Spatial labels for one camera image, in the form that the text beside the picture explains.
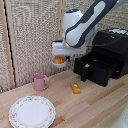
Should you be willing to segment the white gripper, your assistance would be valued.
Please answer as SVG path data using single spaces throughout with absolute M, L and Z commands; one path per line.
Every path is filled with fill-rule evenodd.
M 86 47 L 81 46 L 79 48 L 66 47 L 61 41 L 52 43 L 52 53 L 55 56 L 64 55 L 66 56 L 66 61 L 71 62 L 71 56 L 74 54 L 84 54 L 86 52 Z

